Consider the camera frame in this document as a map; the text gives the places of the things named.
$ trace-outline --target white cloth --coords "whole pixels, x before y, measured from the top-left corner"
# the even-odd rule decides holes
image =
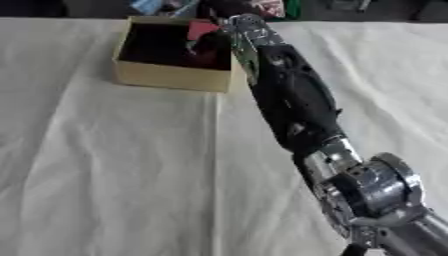
[[[0,19],[0,255],[338,255],[244,83],[117,85],[124,25]],[[401,156],[448,217],[447,25],[272,26],[327,82],[359,152]]]

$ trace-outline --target silver cylinder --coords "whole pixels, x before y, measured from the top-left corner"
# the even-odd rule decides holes
[[[379,240],[391,256],[447,256],[448,223],[428,211],[409,224],[381,230]]]

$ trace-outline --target cardboard box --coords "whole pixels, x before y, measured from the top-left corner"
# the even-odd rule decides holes
[[[233,62],[230,51],[228,53],[228,63],[223,64],[218,69],[188,67],[190,65],[188,59],[186,59],[188,56],[185,57],[181,54],[182,56],[177,58],[175,55],[176,51],[181,51],[180,48],[183,47],[181,44],[185,44],[186,41],[174,42],[176,40],[164,38],[173,36],[176,33],[182,34],[184,31],[188,34],[190,20],[145,16],[130,17],[128,21],[127,28],[113,56],[117,78],[121,83],[227,92]],[[138,34],[138,29],[150,26],[151,28],[159,27],[160,29],[154,29],[152,33],[140,32]],[[166,26],[169,26],[169,30],[174,32],[166,31]],[[141,48],[141,54],[134,49],[139,47]]]

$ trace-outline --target black object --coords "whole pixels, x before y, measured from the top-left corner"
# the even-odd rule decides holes
[[[341,256],[364,256],[366,253],[367,248],[357,244],[349,244]]]
[[[120,60],[160,65],[230,70],[230,44],[216,44],[216,61],[201,63],[188,51],[188,26],[169,24],[133,24]]]
[[[67,17],[62,0],[2,0],[0,16],[7,17]]]
[[[313,188],[304,159],[330,138],[344,136],[336,122],[340,110],[317,73],[291,45],[257,48],[259,77],[251,86],[258,107],[278,143]]]

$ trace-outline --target floor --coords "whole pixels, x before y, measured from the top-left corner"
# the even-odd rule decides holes
[[[125,18],[138,14],[131,0],[65,0],[72,17]],[[328,9],[331,0],[300,0],[301,20],[306,21],[409,21],[410,16],[425,0],[376,0],[365,13]],[[448,22],[448,2],[433,0],[420,15],[420,22]]]

